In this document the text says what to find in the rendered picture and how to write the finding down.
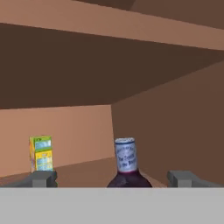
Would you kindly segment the dark condiment bottle white label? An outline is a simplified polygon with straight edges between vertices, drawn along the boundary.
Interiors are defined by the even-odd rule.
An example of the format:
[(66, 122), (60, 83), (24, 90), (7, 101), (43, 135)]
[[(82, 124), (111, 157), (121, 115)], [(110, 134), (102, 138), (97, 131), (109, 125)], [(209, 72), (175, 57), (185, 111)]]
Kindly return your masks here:
[(149, 187), (150, 181), (138, 169), (137, 147), (134, 137), (123, 137), (115, 140), (115, 158), (117, 174), (108, 183), (108, 187)]

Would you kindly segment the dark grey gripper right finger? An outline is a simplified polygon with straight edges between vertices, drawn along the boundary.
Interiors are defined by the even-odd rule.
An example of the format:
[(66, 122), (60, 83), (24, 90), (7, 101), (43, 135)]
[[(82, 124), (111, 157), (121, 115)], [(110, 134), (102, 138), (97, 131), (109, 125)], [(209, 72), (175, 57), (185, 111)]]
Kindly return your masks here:
[(168, 171), (167, 179), (169, 187), (222, 187), (197, 177), (191, 171)]

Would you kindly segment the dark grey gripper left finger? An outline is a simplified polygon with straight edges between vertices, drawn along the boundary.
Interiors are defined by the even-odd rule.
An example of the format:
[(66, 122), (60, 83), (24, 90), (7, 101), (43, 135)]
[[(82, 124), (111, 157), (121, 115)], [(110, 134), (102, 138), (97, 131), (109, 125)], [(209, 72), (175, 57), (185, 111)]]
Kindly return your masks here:
[(57, 187), (57, 177), (56, 171), (35, 171), (28, 177), (4, 185), (4, 187)]

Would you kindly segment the brown wooden cabinet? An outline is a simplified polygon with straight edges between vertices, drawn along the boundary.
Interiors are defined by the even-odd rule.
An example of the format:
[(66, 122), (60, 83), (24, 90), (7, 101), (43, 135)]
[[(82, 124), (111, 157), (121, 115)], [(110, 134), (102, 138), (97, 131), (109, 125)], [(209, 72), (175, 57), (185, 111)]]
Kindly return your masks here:
[(221, 0), (0, 0), (0, 183), (52, 138), (61, 186), (104, 186), (134, 137), (155, 185), (224, 185)]

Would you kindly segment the green yellow carton box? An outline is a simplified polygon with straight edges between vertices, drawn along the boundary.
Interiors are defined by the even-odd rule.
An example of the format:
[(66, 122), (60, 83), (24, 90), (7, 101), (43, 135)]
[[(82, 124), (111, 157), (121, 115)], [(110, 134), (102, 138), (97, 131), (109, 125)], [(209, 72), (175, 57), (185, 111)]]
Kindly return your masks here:
[(53, 170), (53, 146), (51, 136), (30, 136), (31, 171)]

